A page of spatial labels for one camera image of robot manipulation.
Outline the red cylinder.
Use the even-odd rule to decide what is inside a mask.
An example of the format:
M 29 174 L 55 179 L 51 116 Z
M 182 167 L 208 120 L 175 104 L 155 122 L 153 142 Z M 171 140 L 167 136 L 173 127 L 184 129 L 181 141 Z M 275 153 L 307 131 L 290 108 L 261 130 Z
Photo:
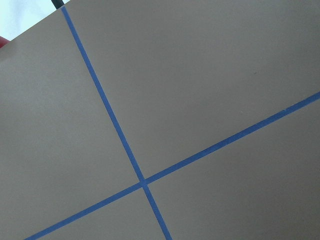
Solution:
M 3 48 L 5 45 L 7 45 L 10 41 L 6 38 L 0 36 L 0 48 Z

